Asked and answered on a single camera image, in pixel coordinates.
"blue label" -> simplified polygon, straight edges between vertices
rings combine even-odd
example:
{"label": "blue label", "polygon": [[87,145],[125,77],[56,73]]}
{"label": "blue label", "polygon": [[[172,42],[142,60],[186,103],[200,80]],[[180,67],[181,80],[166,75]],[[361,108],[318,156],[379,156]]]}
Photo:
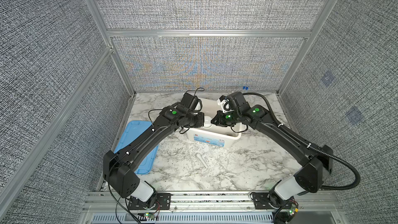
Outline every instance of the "blue label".
{"label": "blue label", "polygon": [[211,137],[206,137],[200,134],[194,134],[193,135],[193,140],[199,141],[202,143],[207,143],[207,144],[212,144],[215,146],[221,146],[224,147],[224,140],[223,139],[218,139],[218,138],[211,138]]}

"blue plastic lid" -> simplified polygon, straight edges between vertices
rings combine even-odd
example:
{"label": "blue plastic lid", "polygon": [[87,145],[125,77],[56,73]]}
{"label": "blue plastic lid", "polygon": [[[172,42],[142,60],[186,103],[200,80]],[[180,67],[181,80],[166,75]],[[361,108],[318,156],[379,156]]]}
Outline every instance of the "blue plastic lid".
{"label": "blue plastic lid", "polygon": [[[148,127],[151,126],[150,121],[132,121],[127,124],[122,137],[115,149],[115,153],[129,145],[134,139],[140,136]],[[157,145],[141,162],[138,169],[135,171],[136,174],[145,175],[152,170],[153,161],[156,157],[159,145]]]}

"marble tabletop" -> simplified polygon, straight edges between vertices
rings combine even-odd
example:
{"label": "marble tabletop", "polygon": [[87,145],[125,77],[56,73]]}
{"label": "marble tabletop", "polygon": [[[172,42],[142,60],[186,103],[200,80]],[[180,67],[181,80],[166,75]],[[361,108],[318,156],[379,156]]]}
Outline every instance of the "marble tabletop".
{"label": "marble tabletop", "polygon": [[[276,117],[289,126],[276,95],[264,95]],[[171,105],[182,96],[183,93],[138,93],[128,122],[148,121],[149,110]],[[198,93],[198,96],[216,100],[221,94]],[[261,97],[245,98],[250,105],[266,107]],[[151,112],[152,120],[157,112]],[[201,154],[208,168],[196,153]],[[138,176],[158,191],[268,190],[300,167],[271,138],[251,128],[229,149],[190,140],[186,134],[175,132],[160,142],[152,171]]]}

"mounting plate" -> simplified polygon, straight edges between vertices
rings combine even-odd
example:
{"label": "mounting plate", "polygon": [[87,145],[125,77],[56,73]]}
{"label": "mounting plate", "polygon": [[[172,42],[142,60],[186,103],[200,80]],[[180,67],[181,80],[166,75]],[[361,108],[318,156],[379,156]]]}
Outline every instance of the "mounting plate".
{"label": "mounting plate", "polygon": [[[271,207],[267,196],[268,193],[255,193],[255,192],[251,193],[251,198],[253,199],[253,203],[256,209],[277,209]],[[283,209],[290,209],[291,207],[292,207],[292,202],[289,201],[286,203]]]}
{"label": "mounting plate", "polygon": [[[170,202],[171,202],[171,195],[170,193],[158,193],[156,196],[156,201],[159,202],[160,210],[169,210],[170,209]],[[129,210],[154,210],[156,211],[158,208],[158,204],[155,203],[152,209],[146,209],[143,206],[144,202],[138,200],[135,197],[131,197],[128,205]]]}

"white plastic container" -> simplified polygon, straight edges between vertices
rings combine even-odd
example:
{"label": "white plastic container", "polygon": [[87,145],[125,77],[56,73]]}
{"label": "white plastic container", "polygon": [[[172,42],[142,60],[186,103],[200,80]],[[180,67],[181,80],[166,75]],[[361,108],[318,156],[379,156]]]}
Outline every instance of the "white plastic container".
{"label": "white plastic container", "polygon": [[241,137],[241,133],[235,132],[243,131],[242,123],[232,127],[235,132],[231,130],[231,127],[218,127],[211,124],[210,121],[216,116],[217,111],[221,110],[221,107],[217,104],[217,101],[200,99],[203,106],[202,112],[205,113],[205,125],[201,128],[189,129],[187,131],[188,138],[206,144],[230,148]]}

